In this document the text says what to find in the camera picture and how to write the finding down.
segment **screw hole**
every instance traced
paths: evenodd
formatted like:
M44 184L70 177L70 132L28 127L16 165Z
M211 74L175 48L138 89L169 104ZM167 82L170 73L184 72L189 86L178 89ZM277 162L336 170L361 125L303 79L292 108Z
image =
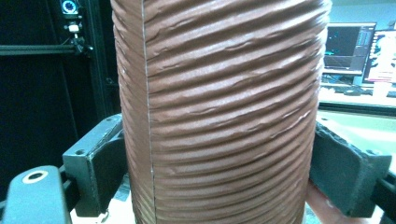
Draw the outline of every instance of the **screw hole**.
M80 150L77 150L76 151L76 155L82 155L82 154L84 154L84 149L80 149Z
M32 174L32 175L29 175L28 179L34 180L34 179L39 178L42 175L43 175L42 173Z
M381 153L380 151L378 151L378 150L371 150L371 149L368 149L368 150L366 150L366 151L367 151L367 153L372 154L372 155L375 155L375 156L381 155L381 154L382 154L382 153Z
M47 171L34 171L29 175L26 175L22 182L25 184L34 184L44 179L49 173Z

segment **clay cylinder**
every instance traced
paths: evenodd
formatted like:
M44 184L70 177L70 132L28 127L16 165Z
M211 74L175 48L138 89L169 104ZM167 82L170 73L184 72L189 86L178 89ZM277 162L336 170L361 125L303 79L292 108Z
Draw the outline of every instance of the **clay cylinder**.
M112 0L138 223L301 223L329 0Z

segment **dark background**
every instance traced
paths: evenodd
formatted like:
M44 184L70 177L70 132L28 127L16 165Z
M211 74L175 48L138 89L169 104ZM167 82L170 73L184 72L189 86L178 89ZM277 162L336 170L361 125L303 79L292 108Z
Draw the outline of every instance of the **dark background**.
M80 0L88 55L0 56L0 201L11 179L62 154L120 113L110 1ZM61 1L4 0L0 46L69 45Z

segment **monitor screen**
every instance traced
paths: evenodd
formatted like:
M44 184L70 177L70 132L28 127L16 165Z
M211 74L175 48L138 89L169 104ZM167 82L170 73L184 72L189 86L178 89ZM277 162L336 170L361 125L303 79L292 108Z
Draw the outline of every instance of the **monitor screen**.
M396 79L396 30L375 31L363 83Z
M375 31L375 22L330 23L323 74L361 76Z

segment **3d printed clay vessel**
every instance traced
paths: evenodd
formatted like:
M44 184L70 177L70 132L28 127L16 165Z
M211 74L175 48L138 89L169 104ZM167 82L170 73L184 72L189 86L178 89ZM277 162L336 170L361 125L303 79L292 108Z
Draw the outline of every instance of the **3d printed clay vessel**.
M327 0L112 0L138 223L301 223Z

